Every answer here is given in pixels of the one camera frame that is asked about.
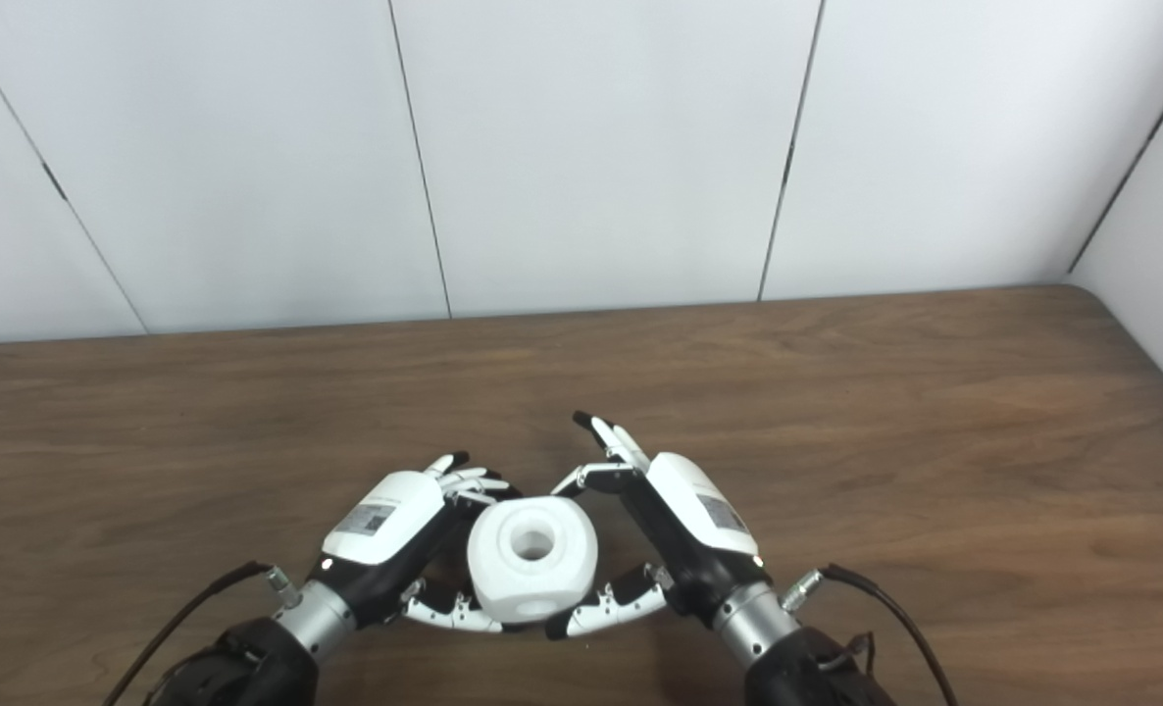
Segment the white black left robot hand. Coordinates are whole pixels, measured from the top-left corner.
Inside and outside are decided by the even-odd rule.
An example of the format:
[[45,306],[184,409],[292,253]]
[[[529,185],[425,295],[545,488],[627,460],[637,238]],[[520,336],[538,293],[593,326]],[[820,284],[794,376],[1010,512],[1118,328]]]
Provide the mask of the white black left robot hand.
[[475,607],[473,594],[424,577],[445,545],[466,540],[481,511],[522,495],[468,461],[468,452],[444,452],[424,469],[387,475],[327,533],[307,582],[342,599],[358,630],[398,616],[448,630],[504,629]]

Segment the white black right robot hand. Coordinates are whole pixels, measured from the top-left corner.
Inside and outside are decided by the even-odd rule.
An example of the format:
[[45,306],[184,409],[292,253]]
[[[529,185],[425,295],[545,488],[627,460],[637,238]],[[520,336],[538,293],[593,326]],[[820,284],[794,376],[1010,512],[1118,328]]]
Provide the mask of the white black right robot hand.
[[711,629],[733,609],[740,590],[770,584],[752,533],[693,461],[682,452],[650,457],[621,425],[585,411],[576,411],[573,420],[595,438],[605,459],[572,470],[552,495],[618,495],[658,559],[597,582],[593,593],[547,618],[547,639],[608,630],[664,607]]

